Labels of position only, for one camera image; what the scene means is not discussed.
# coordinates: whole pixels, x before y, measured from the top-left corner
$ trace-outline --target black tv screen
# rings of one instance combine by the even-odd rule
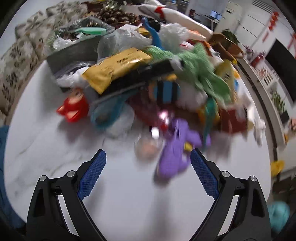
[[[276,40],[266,60],[278,74],[294,102],[296,100],[296,59],[284,45]]]

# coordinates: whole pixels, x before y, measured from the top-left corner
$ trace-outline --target yellow bag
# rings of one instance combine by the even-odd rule
[[[113,55],[99,64],[88,68],[81,76],[99,94],[102,94],[111,81],[124,76],[130,70],[137,68],[140,63],[148,63],[152,57],[144,52],[130,48]]]

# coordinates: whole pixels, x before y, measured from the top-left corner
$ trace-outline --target computer monitor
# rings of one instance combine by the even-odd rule
[[[222,18],[222,15],[221,14],[217,14],[217,20],[220,20]]]
[[[212,18],[216,18],[217,17],[217,12],[215,12],[215,11],[212,11],[211,12],[211,14],[210,14],[210,16],[212,17]]]

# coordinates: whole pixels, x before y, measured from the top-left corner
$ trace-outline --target green cloth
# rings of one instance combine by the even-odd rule
[[[163,51],[156,46],[150,46],[143,52],[151,55],[157,61],[175,56],[170,51]],[[180,80],[192,84],[198,90],[204,90],[219,102],[231,102],[228,85],[222,78],[214,74],[214,66],[210,63],[201,43],[196,44],[193,50],[184,51],[177,56],[184,61],[183,71],[175,73]]]

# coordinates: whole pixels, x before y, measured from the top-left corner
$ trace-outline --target mint green brush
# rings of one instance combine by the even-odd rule
[[[100,36],[103,36],[107,33],[106,29],[99,28],[99,27],[83,27],[83,28],[75,29],[72,32],[73,33],[100,35]]]

